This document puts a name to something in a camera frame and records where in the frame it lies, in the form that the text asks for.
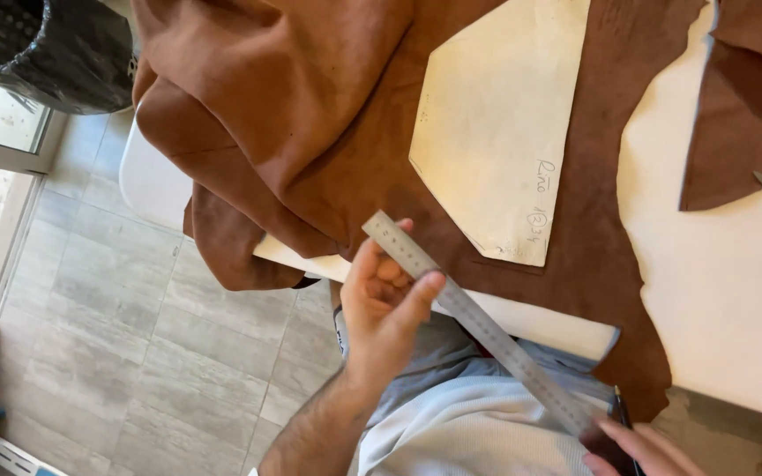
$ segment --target white cutting table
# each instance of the white cutting table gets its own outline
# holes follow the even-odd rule
[[[687,51],[654,80],[622,135],[620,215],[675,385],[762,412],[762,191],[707,212],[677,211],[714,9],[702,11]],[[136,124],[120,187],[143,219],[181,229],[191,180]],[[302,259],[271,236],[255,254],[337,280],[349,268],[337,256]],[[510,334],[568,352],[599,358],[614,337],[607,325],[472,294]]]

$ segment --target metal ruler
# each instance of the metal ruler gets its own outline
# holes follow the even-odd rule
[[[372,237],[399,266],[414,278],[439,269],[410,236],[386,213],[378,211],[363,225]],[[447,309],[484,348],[531,392],[543,406],[577,438],[594,427],[593,419],[574,396],[555,383],[520,346],[481,307],[446,276],[445,287],[437,302]]]

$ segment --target black pen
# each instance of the black pen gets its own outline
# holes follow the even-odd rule
[[[619,411],[619,423],[625,426],[625,428],[633,428],[633,425],[631,425],[631,417],[628,416],[628,405],[625,404],[625,402],[622,400],[622,394],[619,392],[619,386],[613,387],[613,406],[616,407],[616,409]],[[637,460],[634,461],[634,475],[635,476],[645,476],[645,472],[642,471],[642,468],[637,463]]]

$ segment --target trash bin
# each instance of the trash bin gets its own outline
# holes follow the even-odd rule
[[[0,0],[0,86],[68,114],[131,105],[128,20],[98,0]]]

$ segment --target person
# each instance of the person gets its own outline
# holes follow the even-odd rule
[[[431,312],[444,285],[439,271],[414,282],[375,241],[361,245],[335,313],[345,324],[345,364],[274,440],[261,476],[344,476],[359,441],[361,475],[617,476],[500,363],[481,357],[453,319]],[[576,395],[590,408],[607,407]],[[597,424],[649,476],[704,476],[648,425]]]

